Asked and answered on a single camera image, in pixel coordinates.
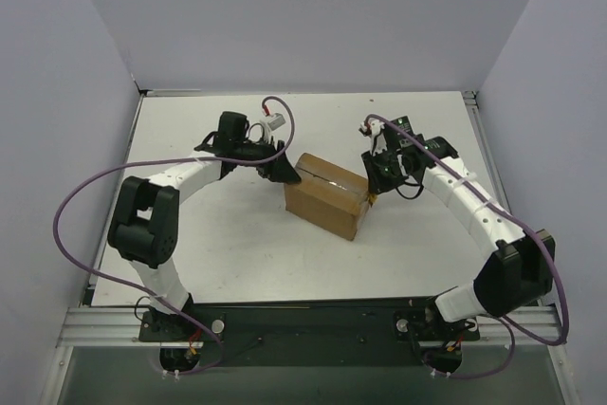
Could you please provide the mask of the yellow utility knife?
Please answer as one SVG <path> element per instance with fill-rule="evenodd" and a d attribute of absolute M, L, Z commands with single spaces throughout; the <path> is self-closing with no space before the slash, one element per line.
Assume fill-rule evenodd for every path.
<path fill-rule="evenodd" d="M 377 202 L 377 195 L 374 193 L 369 193 L 367 197 L 367 202 L 370 208 L 372 208 Z"/>

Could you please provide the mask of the brown cardboard express box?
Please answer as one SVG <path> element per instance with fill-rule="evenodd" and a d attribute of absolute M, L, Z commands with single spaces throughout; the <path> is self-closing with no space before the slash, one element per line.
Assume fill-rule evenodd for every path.
<path fill-rule="evenodd" d="M 295 171 L 298 184 L 285 184 L 285 209 L 323 230 L 353 241 L 370 209 L 368 179 L 304 153 Z"/>

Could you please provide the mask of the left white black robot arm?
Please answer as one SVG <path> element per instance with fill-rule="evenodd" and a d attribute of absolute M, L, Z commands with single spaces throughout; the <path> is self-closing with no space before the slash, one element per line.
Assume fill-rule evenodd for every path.
<path fill-rule="evenodd" d="M 174 340 L 189 337 L 194 316 L 191 294 L 181 283 L 172 259 L 177 240 L 179 206 L 204 187 L 226 177 L 242 162 L 255 161 L 260 177 L 295 184 L 300 176 L 285 156 L 285 142 L 273 133 L 285 125 L 280 113 L 265 112 L 257 122 L 261 137 L 249 137 L 252 124 L 225 111 L 218 126 L 195 146 L 192 162 L 180 163 L 148 178 L 129 176 L 120 186 L 107 242 L 151 290 L 151 313 Z"/>

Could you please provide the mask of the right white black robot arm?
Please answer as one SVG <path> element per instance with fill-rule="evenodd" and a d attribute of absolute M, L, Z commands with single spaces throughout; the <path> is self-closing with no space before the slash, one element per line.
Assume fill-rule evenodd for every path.
<path fill-rule="evenodd" d="M 485 261 L 472 282 L 434 299 L 442 321 L 483 314 L 500 318 L 551 291 L 552 236 L 531 233 L 514 222 L 446 139 L 415 133 L 406 116 L 388 122 L 368 117 L 359 130 L 370 140 L 369 150 L 361 156 L 370 194 L 405 185 L 433 194 L 466 230 Z"/>

